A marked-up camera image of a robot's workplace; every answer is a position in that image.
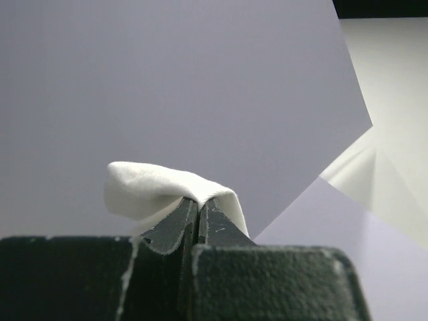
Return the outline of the white printed t shirt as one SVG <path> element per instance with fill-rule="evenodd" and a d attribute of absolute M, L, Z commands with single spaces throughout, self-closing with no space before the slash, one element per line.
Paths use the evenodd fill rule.
<path fill-rule="evenodd" d="M 234 190 L 189 171 L 149 163 L 115 161 L 107 166 L 104 204 L 114 215 L 139 222 L 147 231 L 172 213 L 183 198 L 198 209 L 216 199 L 220 210 L 248 236 L 245 217 Z"/>

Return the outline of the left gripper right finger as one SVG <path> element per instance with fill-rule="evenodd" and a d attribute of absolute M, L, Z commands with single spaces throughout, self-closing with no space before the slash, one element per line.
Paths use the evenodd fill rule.
<path fill-rule="evenodd" d="M 343 251 L 259 246 L 215 201 L 180 201 L 181 320 L 370 320 L 356 269 Z"/>

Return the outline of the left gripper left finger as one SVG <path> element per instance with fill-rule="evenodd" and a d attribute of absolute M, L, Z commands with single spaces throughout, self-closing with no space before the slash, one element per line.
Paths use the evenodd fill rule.
<path fill-rule="evenodd" d="M 1 240 L 2 320 L 185 320 L 197 204 L 142 235 Z"/>

